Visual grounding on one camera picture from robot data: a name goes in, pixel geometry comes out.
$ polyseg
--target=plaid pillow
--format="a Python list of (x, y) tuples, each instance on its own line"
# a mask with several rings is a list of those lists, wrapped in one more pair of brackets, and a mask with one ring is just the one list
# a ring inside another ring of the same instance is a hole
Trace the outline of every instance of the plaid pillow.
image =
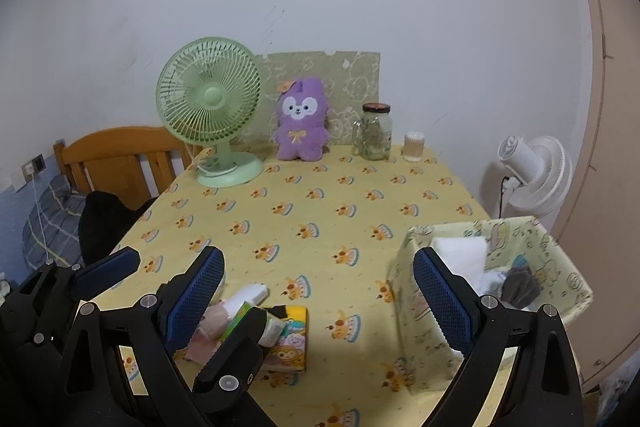
[(22, 253), (32, 271), (47, 260), (47, 252), (59, 266), (82, 264), (78, 222), (84, 209), (84, 200), (85, 197), (73, 190), (62, 174), (49, 183), (38, 200), (46, 241), (42, 238), (37, 206), (29, 213), (22, 229)]

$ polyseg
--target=blue gripper pad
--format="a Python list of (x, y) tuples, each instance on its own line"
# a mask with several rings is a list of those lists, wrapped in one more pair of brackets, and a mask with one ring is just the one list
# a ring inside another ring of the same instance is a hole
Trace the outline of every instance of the blue gripper pad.
[(415, 253), (414, 279), (449, 346), (468, 357), (478, 329), (476, 293), (462, 277), (453, 275), (430, 247)]
[(125, 247), (97, 263), (90, 264), (75, 275), (71, 295), (74, 299), (90, 301), (114, 284), (122, 281), (140, 266), (138, 251)]
[(223, 253), (207, 247), (186, 273), (174, 277), (166, 286), (159, 317), (168, 353), (187, 346), (224, 274)]

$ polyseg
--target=pink cloth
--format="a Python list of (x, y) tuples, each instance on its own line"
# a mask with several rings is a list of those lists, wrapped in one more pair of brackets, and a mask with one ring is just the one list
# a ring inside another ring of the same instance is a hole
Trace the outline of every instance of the pink cloth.
[(200, 330), (196, 330), (189, 341), (184, 358), (205, 365), (220, 345), (218, 341), (210, 341)]
[(209, 306), (200, 320), (198, 329), (210, 340), (216, 341), (229, 325), (229, 317), (222, 304)]

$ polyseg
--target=beige wardrobe door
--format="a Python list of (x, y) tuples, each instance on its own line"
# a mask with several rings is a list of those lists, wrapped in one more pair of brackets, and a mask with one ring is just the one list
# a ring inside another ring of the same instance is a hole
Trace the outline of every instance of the beige wardrobe door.
[(604, 34), (602, 110), (584, 185), (558, 237), (594, 293), (568, 327), (585, 390), (640, 347), (640, 2), (599, 1), (591, 16), (601, 15)]

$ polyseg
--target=yellow bow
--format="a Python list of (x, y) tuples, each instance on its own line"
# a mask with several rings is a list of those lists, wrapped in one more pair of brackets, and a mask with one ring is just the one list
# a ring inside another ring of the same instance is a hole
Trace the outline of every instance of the yellow bow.
[(289, 136), (292, 138), (291, 143), (301, 143), (302, 139), (306, 136), (306, 131), (289, 131)]

